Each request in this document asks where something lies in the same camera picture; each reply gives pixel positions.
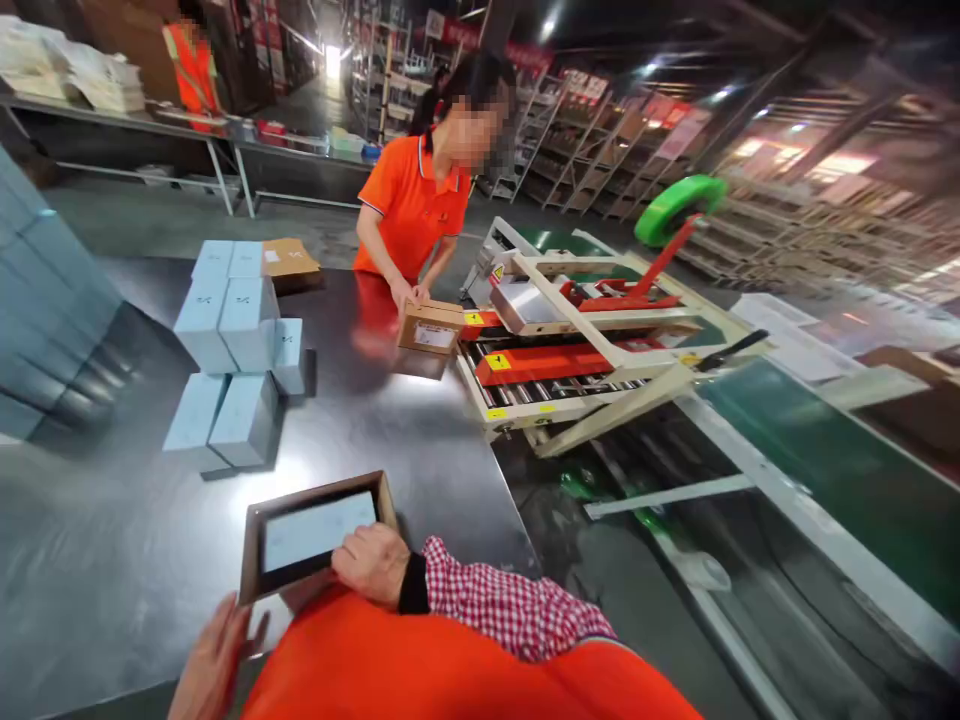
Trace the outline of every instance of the stack of light blue boxes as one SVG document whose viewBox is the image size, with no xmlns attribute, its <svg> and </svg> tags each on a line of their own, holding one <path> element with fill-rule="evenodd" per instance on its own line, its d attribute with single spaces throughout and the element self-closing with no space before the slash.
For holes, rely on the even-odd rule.
<svg viewBox="0 0 960 720">
<path fill-rule="evenodd" d="M 0 148 L 0 444 L 29 437 L 121 304 L 93 257 Z"/>
<path fill-rule="evenodd" d="M 200 472 L 265 464 L 278 386 L 284 395 L 305 389 L 302 360 L 292 368 L 289 350 L 301 353 L 302 329 L 280 317 L 262 243 L 205 241 L 174 325 L 201 372 L 184 389 L 164 451 Z"/>
</svg>

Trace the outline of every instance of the green tape roll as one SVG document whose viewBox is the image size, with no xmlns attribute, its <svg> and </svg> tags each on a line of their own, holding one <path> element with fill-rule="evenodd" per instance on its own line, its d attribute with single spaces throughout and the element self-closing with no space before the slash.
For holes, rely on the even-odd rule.
<svg viewBox="0 0 960 720">
<path fill-rule="evenodd" d="M 673 238 L 687 218 L 695 213 L 716 210 L 727 183 L 709 175 L 691 175 L 668 187 L 650 203 L 633 230 L 637 240 L 647 247 L 662 248 Z"/>
</svg>

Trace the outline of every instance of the black lever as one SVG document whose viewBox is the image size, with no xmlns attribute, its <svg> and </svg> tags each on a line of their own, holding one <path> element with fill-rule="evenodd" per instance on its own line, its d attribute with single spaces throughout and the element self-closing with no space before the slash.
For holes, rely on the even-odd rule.
<svg viewBox="0 0 960 720">
<path fill-rule="evenodd" d="M 770 337 L 770 333 L 766 330 L 754 330 L 746 337 L 737 340 L 730 347 L 725 347 L 723 350 L 717 350 L 715 353 L 707 355 L 694 365 L 693 369 L 698 372 L 716 370 L 718 367 L 723 367 L 731 356 L 736 355 L 741 350 L 746 350 L 751 345 L 756 345 L 761 340 L 766 340 L 768 337 Z"/>
</svg>

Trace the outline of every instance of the black cuff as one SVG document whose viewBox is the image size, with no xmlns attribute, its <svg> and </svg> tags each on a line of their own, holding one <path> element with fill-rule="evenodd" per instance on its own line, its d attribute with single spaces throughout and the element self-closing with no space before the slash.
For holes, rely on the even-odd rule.
<svg viewBox="0 0 960 720">
<path fill-rule="evenodd" d="M 397 612 L 401 615 L 426 615 L 430 612 L 427 598 L 427 559 L 423 555 L 410 553 L 407 572 L 400 586 L 400 602 Z"/>
</svg>

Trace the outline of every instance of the yellow warning sticker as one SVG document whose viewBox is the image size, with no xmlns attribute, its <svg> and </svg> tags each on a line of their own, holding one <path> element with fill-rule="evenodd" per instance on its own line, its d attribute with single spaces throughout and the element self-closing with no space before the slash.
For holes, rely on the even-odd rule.
<svg viewBox="0 0 960 720">
<path fill-rule="evenodd" d="M 490 369 L 494 372 L 499 372 L 500 370 L 509 370 L 510 361 L 507 360 L 507 356 L 501 353 L 494 353 L 493 355 L 487 355 L 487 364 L 490 366 Z"/>
</svg>

